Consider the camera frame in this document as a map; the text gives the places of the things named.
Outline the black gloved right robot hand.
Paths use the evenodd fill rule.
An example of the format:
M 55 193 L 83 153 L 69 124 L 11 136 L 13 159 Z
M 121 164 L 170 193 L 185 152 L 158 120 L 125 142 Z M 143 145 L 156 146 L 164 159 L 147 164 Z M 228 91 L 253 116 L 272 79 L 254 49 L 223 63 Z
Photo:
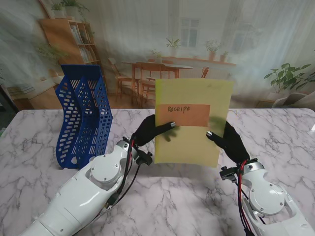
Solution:
M 225 124 L 223 137 L 220 137 L 211 131 L 206 132 L 206 137 L 223 149 L 229 159 L 234 163 L 238 164 L 250 160 L 250 156 L 240 135 L 228 121 Z

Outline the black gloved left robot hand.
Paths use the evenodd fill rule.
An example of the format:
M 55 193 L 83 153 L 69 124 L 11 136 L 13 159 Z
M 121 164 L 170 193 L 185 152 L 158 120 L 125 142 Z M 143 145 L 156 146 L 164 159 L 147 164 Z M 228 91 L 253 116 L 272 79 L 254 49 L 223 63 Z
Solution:
M 173 121 L 156 126 L 156 116 L 150 115 L 142 121 L 138 129 L 132 134 L 131 139 L 134 141 L 134 144 L 142 147 L 153 140 L 156 136 L 175 127 L 176 123 Z

